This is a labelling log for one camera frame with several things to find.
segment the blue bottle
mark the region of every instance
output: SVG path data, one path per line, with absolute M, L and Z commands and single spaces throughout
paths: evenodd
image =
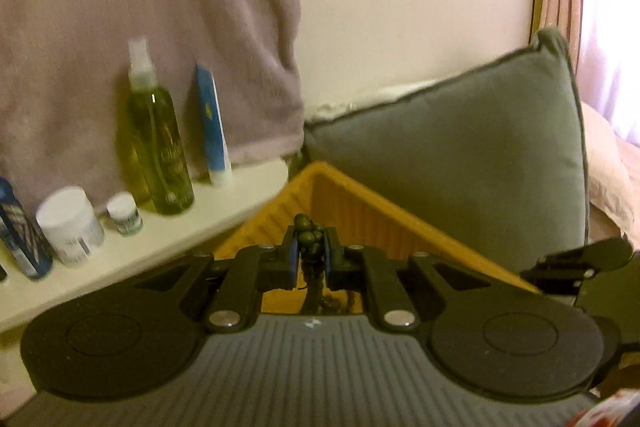
M 0 240 L 29 279 L 40 279 L 51 270 L 51 245 L 39 227 L 24 213 L 9 181 L 1 176 Z

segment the white shelf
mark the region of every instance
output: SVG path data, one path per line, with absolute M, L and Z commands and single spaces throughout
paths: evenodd
M 144 226 L 131 237 L 105 229 L 104 244 L 78 268 L 56 262 L 43 279 L 32 282 L 3 245 L 0 264 L 8 278 L 0 284 L 0 332 L 23 325 L 44 310 L 126 279 L 231 229 L 254 215 L 287 182 L 284 161 L 272 160 L 234 169 L 223 188 L 194 183 L 195 202 L 180 216 L 163 217 L 141 210 Z

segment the white logo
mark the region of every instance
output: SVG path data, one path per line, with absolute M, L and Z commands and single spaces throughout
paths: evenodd
M 322 326 L 322 322 L 320 322 L 315 317 L 312 319 L 309 319 L 308 321 L 305 321 L 303 324 L 310 330 L 315 330 L 317 327 Z

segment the metal screw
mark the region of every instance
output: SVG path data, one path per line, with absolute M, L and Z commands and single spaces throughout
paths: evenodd
M 240 322 L 240 315 L 231 310 L 218 310 L 209 315 L 209 322 L 220 328 L 230 328 Z
M 411 326 L 415 322 L 415 315 L 407 310 L 391 310 L 386 312 L 383 318 L 390 326 L 399 328 Z

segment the green cushion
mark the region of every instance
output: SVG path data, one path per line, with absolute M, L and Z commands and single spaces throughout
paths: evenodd
M 305 147 L 512 271 L 588 237 L 582 114 L 554 28 L 395 103 L 308 124 Z

